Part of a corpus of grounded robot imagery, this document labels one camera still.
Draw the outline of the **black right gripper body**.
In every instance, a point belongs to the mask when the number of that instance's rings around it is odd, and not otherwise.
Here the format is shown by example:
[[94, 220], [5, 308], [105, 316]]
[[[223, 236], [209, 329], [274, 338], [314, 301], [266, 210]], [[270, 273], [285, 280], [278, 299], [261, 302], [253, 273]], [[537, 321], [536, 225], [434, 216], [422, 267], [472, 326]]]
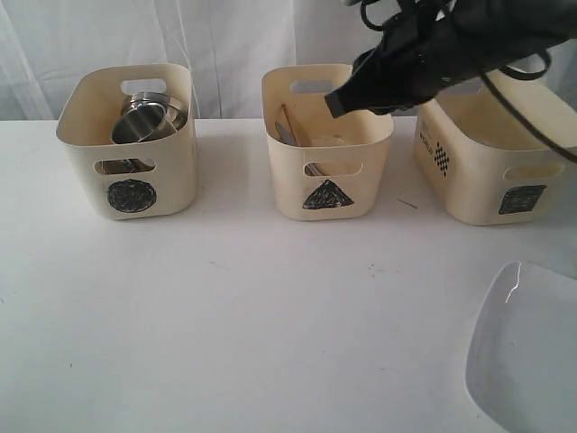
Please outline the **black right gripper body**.
[[450, 13], [396, 13], [381, 23], [378, 45], [353, 63], [351, 109], [391, 113], [424, 104], [455, 85], [455, 21]]

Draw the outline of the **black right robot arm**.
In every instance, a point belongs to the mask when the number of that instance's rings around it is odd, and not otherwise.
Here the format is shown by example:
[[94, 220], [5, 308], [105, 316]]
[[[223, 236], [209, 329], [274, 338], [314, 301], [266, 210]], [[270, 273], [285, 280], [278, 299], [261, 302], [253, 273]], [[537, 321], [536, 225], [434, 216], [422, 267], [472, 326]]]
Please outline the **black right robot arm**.
[[378, 45], [325, 96], [334, 118], [358, 110], [407, 110], [442, 90], [537, 55], [576, 36], [574, 1], [401, 1], [382, 23]]

